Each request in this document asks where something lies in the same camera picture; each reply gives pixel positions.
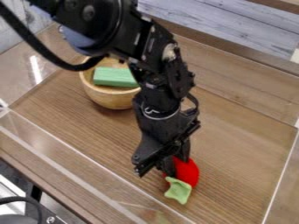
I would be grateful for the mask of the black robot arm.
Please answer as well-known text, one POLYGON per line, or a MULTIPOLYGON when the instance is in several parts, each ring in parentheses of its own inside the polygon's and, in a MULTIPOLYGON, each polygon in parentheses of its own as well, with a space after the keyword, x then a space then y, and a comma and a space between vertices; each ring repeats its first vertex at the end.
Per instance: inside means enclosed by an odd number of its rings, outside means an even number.
POLYGON ((138 0, 29 0, 62 25, 74 49, 127 63, 141 87, 133 105, 142 140, 131 157, 135 172, 175 176, 174 160, 192 155, 192 134, 202 126, 192 90, 196 73, 183 61, 173 33, 138 10, 138 0))

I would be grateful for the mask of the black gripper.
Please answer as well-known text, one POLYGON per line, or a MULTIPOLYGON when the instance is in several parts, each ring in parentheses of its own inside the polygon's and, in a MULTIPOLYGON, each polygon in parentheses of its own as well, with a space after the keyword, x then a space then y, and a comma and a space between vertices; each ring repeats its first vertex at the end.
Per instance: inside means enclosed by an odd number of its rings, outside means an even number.
POLYGON ((167 177, 175 177, 177 168, 174 157, 185 163, 192 155, 192 135, 201 128, 200 101, 193 94, 188 99, 196 107, 182 110, 178 108, 169 116, 154 117, 147 114, 142 97, 134 99, 135 117, 142 131, 142 140, 131 157, 135 173, 143 177, 154 168, 167 177))

